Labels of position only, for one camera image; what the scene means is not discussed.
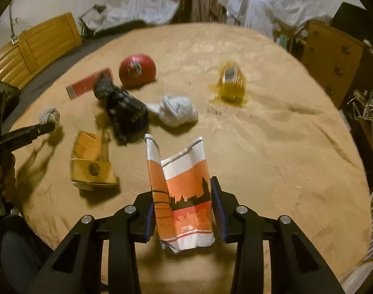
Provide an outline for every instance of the printed building silhouette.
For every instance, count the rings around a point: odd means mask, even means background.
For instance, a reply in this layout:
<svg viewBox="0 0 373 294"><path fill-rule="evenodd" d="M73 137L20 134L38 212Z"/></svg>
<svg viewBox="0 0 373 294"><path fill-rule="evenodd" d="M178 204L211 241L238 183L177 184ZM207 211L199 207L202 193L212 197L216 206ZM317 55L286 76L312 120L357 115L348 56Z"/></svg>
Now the printed building silhouette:
<svg viewBox="0 0 373 294"><path fill-rule="evenodd" d="M184 196L181 195L181 199L175 201L175 197L170 197L170 207L172 210L179 210L188 207L193 207L195 205L202 204L203 202L207 202L211 200L211 194L209 193L208 183L205 181L204 177L201 182L201 186L203 188L203 195L197 197L196 195L184 199Z"/></svg>

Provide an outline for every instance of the white cloth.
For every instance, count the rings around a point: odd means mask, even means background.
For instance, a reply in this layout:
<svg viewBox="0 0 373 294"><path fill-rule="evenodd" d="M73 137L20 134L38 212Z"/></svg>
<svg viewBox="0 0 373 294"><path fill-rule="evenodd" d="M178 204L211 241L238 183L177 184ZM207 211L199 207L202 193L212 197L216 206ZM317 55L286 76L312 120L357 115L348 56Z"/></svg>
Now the white cloth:
<svg viewBox="0 0 373 294"><path fill-rule="evenodd" d="M54 123L57 127L60 123L60 113L55 107L45 108L41 114L39 114L39 123L44 125L46 123Z"/></svg>
<svg viewBox="0 0 373 294"><path fill-rule="evenodd" d="M167 126L178 127L185 123L194 123L199 115L188 97L164 96L159 104L146 104L148 110L158 115Z"/></svg>

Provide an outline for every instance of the red ball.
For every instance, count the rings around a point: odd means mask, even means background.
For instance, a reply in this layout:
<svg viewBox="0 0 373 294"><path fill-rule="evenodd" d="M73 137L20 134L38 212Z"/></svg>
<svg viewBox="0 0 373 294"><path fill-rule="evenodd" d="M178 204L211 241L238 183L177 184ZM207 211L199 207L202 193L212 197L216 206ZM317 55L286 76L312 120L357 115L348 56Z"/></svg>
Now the red ball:
<svg viewBox="0 0 373 294"><path fill-rule="evenodd" d="M148 55L135 54L121 62L118 73L126 88L139 87L155 80L156 66Z"/></svg>

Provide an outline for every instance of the crumpled yellow plastic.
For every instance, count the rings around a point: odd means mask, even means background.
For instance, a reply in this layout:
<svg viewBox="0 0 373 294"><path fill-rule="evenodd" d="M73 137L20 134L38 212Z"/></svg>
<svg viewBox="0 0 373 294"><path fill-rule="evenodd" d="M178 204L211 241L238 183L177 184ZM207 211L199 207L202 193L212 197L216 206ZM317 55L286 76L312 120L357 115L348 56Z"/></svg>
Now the crumpled yellow plastic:
<svg viewBox="0 0 373 294"><path fill-rule="evenodd" d="M218 72L219 81L216 85L210 86L210 89L226 103L241 106L246 104L246 78L239 65L233 61L226 61L219 66Z"/></svg>

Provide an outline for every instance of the beige blanket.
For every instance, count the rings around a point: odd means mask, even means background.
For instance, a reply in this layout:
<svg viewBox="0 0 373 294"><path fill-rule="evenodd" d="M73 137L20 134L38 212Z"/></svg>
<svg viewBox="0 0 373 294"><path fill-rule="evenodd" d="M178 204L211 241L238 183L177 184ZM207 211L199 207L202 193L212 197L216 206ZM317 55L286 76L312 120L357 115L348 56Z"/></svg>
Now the beige blanket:
<svg viewBox="0 0 373 294"><path fill-rule="evenodd" d="M202 136L209 174L218 177L224 191L261 216L291 216L337 277L362 261L370 241L369 190L338 111L285 50L253 30L220 24L144 29L114 40L73 66L15 124L37 123L48 106L61 114L62 131L15 153L24 217L48 245L57 247L81 216L110 216L150 189L144 142L127 147L110 143L120 190L79 191L70 181L76 134L98 131L92 109L97 100L89 92L71 101L65 87L106 67L120 85L120 61L134 53L153 58L157 81L132 95L147 103L159 102L165 94L189 96L199 112L194 127L150 125L162 157ZM217 68L225 60L236 61L249 81L245 107L210 101L214 95L208 86L217 82ZM156 235L146 245L137 244L143 293L228 293L236 246L215 235L213 246L178 255L162 250ZM266 250L266 280L268 254Z"/></svg>

